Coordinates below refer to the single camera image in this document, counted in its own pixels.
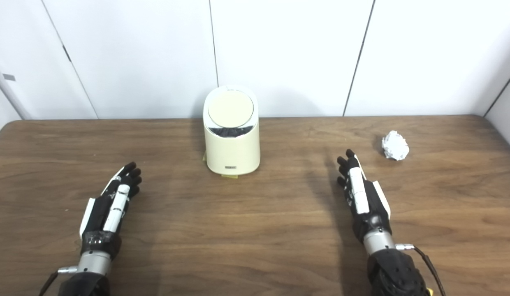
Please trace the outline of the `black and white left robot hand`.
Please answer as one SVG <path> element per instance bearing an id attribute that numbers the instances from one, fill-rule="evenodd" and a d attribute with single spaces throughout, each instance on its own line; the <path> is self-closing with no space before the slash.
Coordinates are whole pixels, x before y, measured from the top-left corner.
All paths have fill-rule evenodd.
<path id="1" fill-rule="evenodd" d="M 131 162 L 110 178 L 99 197 L 89 199 L 79 230 L 81 254 L 101 251 L 111 260 L 116 258 L 122 244 L 122 220 L 141 182 L 141 170 Z"/>

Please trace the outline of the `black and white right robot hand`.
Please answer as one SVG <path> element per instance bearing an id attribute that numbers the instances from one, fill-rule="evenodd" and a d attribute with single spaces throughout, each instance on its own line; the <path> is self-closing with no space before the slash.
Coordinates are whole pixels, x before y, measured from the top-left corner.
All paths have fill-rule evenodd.
<path id="1" fill-rule="evenodd" d="M 366 178 L 357 154 L 347 149 L 345 157 L 336 159 L 340 176 L 338 184 L 352 214 L 352 231 L 360 243 L 373 231 L 392 234 L 390 208 L 377 181 Z"/>

